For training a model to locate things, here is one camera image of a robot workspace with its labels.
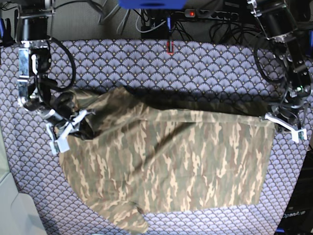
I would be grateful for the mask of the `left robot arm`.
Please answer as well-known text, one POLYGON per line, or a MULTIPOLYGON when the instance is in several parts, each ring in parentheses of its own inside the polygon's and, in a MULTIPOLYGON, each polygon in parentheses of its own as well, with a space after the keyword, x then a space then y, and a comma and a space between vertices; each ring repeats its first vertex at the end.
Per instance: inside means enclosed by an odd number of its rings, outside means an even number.
POLYGON ((266 81, 280 84, 284 89, 280 100, 269 104, 270 111, 263 119, 277 124, 279 131, 288 131, 295 143, 307 140, 307 129, 298 113, 307 111, 306 100, 313 92, 313 80, 296 36, 296 21, 285 0, 249 0, 247 4, 265 38, 278 45, 273 53, 285 69, 282 78, 271 80, 260 63, 256 63, 266 81))

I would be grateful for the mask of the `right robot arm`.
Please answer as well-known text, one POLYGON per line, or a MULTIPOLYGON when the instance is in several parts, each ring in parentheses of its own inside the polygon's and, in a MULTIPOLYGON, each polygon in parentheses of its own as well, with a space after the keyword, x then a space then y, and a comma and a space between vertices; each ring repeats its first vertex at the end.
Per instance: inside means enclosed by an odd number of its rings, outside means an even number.
POLYGON ((65 153, 70 146, 69 135, 92 139, 93 131, 86 116, 93 110, 74 108, 74 94, 70 92, 76 79, 76 65, 69 50, 52 37, 55 3, 52 0, 23 0, 18 3, 16 42, 18 50, 18 103, 26 111, 36 111, 46 121, 53 154, 65 153), (71 79, 66 87, 59 87, 48 77, 51 67, 50 43, 57 44, 71 64, 71 79))

